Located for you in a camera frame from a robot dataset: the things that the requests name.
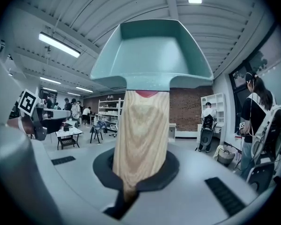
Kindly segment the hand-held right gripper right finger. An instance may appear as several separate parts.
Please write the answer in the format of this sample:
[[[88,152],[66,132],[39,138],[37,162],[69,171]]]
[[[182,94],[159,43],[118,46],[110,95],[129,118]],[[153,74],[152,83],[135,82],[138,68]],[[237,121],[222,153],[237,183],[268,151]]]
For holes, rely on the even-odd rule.
[[[211,157],[184,148],[170,148],[180,162],[175,179],[164,189],[140,193],[124,215],[125,225],[242,225],[252,218],[269,198],[252,189],[238,175]],[[207,179],[218,177],[244,204],[230,216],[221,206]]]

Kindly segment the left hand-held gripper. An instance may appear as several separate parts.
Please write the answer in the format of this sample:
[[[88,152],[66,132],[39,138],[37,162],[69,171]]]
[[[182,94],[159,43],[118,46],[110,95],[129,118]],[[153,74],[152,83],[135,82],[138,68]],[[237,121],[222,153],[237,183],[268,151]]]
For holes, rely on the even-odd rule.
[[[46,134],[58,132],[71,116],[68,110],[44,109],[41,99],[28,89],[21,94],[18,109],[24,113],[18,118],[19,129],[39,141],[43,141]]]

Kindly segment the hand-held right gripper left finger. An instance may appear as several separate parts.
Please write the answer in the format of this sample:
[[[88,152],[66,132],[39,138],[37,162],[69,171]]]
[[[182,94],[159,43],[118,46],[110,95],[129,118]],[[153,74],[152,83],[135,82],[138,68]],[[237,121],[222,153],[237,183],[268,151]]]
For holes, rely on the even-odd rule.
[[[47,151],[32,141],[37,167],[61,217],[117,217],[118,191],[105,187],[93,171],[97,156],[114,142],[89,147]]]

